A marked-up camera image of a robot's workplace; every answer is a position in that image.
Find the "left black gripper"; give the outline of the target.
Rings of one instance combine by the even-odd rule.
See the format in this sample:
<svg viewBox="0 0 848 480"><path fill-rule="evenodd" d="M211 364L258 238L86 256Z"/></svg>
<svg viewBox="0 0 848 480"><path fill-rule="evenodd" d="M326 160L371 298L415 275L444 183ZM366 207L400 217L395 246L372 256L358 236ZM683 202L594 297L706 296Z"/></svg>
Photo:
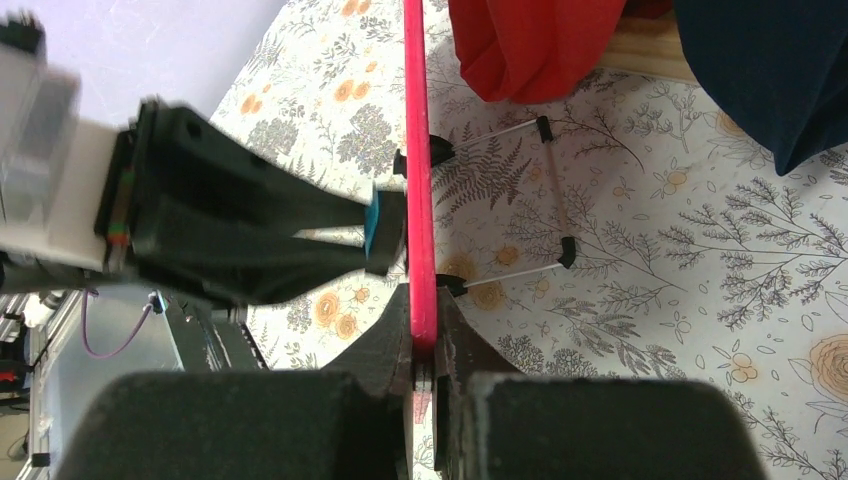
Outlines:
<svg viewBox="0 0 848 480"><path fill-rule="evenodd" d="M390 239L366 249L294 238L259 257L259 233L363 225L366 207L272 165L185 104L147 99L110 158L94 221L104 265L92 280L270 305L354 271L385 276Z"/></svg>

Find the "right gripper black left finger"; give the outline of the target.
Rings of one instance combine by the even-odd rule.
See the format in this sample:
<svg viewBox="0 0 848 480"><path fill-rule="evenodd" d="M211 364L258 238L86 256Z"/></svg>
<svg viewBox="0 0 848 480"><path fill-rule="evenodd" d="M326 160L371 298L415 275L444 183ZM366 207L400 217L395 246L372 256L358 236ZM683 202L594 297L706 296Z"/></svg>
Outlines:
<svg viewBox="0 0 848 480"><path fill-rule="evenodd" d="M409 285L398 285L378 320L321 370L351 374L374 397L408 394L413 383L409 297Z"/></svg>

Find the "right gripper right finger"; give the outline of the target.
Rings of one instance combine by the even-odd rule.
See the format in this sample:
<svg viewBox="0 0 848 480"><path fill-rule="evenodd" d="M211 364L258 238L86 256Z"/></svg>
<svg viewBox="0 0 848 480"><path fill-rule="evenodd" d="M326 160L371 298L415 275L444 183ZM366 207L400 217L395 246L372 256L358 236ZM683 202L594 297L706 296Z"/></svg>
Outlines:
<svg viewBox="0 0 848 480"><path fill-rule="evenodd" d="M477 372L520 372L469 324L447 288L437 289L437 307L433 374L439 395L462 395Z"/></svg>

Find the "pink framed whiteboard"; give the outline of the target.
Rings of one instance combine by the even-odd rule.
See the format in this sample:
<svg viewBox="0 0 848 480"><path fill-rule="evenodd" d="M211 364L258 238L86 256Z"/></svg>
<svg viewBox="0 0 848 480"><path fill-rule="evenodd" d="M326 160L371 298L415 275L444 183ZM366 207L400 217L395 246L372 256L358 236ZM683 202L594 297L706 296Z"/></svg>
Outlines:
<svg viewBox="0 0 848 480"><path fill-rule="evenodd" d="M433 356L437 342L438 317L426 51L421 0L405 0L403 14L410 334L415 358L418 361L428 361Z"/></svg>

